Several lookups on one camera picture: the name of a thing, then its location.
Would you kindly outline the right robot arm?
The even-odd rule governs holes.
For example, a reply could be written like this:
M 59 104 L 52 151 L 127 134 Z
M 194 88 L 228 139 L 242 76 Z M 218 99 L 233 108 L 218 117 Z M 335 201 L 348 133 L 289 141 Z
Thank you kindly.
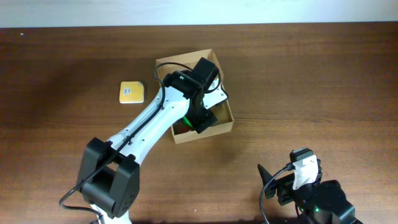
M 263 188 L 259 196 L 259 208 L 264 223 L 269 223 L 264 199 L 277 197 L 281 206 L 295 204 L 297 223 L 356 224 L 355 207 L 347 200 L 337 180 L 322 181 L 321 160 L 305 147 L 289 154 L 290 162 L 274 175 L 262 165 L 257 168 Z

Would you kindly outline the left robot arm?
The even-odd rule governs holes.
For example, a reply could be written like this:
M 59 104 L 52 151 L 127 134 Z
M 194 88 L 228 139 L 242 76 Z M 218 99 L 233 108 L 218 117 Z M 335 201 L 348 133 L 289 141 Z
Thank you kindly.
M 157 96 L 126 128 L 107 141 L 93 138 L 86 145 L 76 189 L 96 223 L 130 221 L 127 212 L 139 193 L 140 166 L 171 125 L 185 118 L 200 134 L 216 122 L 204 98 L 216 92 L 212 84 L 220 80 L 220 70 L 208 59 L 199 59 L 193 68 L 183 66 L 160 80 Z

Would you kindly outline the green tape roll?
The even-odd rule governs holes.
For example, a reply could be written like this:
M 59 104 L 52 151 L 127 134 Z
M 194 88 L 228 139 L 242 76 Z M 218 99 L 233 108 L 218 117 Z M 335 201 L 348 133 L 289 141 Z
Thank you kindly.
M 189 129 L 193 129 L 193 125 L 189 122 L 186 116 L 182 118 L 182 123 Z

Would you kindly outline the orange black stapler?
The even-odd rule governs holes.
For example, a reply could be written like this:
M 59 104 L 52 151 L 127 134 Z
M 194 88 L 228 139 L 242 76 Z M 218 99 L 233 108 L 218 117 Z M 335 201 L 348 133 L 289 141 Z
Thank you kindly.
M 183 123 L 175 123 L 173 125 L 174 135 L 187 133 L 187 132 L 190 132 L 191 130 L 192 130 L 191 127 L 189 127 L 189 126 L 187 126 L 186 124 L 183 124 Z

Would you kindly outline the yellow sticky note pad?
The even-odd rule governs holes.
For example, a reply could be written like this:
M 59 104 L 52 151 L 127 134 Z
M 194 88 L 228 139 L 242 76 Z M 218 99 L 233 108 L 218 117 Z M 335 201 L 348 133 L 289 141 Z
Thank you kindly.
M 143 103 L 144 85 L 142 82 L 121 82 L 119 102 L 122 104 Z

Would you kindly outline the brown cardboard box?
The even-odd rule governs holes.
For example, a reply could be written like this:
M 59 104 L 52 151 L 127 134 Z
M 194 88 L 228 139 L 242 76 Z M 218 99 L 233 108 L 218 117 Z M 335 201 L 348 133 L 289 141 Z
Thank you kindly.
M 190 52 L 186 54 L 158 58 L 155 59 L 155 64 L 158 65 L 160 63 L 165 63 L 165 62 L 176 62 L 184 64 L 190 68 L 193 68 L 197 64 L 199 59 L 201 59 L 202 57 L 213 62 L 218 67 L 221 75 L 221 85 L 223 86 L 224 73 L 219 63 L 218 57 L 216 56 L 213 49 L 199 50 L 196 52 Z M 190 132 L 187 133 L 174 135 L 173 125 L 175 123 L 182 123 L 182 121 L 176 121 L 173 125 L 171 125 L 170 130 L 175 144 L 194 141 L 197 139 L 206 138 L 217 134 L 223 134 L 230 132 L 232 130 L 234 119 L 231 112 L 231 108 L 229 106 L 228 99 L 218 105 L 214 105 L 212 108 L 210 108 L 210 110 L 214 113 L 218 121 L 215 124 L 211 125 L 209 128 L 205 129 L 204 132 L 200 134 L 198 134 L 196 131 L 191 130 Z

